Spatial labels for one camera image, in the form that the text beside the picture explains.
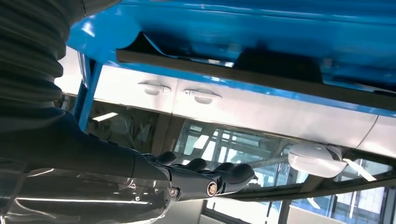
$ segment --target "car side mirror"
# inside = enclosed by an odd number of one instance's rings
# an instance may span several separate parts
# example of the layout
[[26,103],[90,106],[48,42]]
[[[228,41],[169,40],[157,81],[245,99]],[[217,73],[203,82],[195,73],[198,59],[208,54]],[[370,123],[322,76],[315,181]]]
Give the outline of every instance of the car side mirror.
[[333,178],[347,166],[338,147],[321,144],[296,144],[290,147],[289,164],[297,171]]

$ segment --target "robotic hand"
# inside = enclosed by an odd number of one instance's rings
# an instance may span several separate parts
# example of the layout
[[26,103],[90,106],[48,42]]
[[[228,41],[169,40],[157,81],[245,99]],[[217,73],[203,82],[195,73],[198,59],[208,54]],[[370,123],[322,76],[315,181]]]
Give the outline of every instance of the robotic hand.
[[230,194],[243,189],[255,176],[248,164],[234,166],[222,163],[214,170],[206,168],[206,161],[196,158],[186,165],[171,165],[176,156],[166,152],[158,157],[144,154],[145,158],[162,170],[171,182],[171,196],[177,201],[205,199],[215,195]]

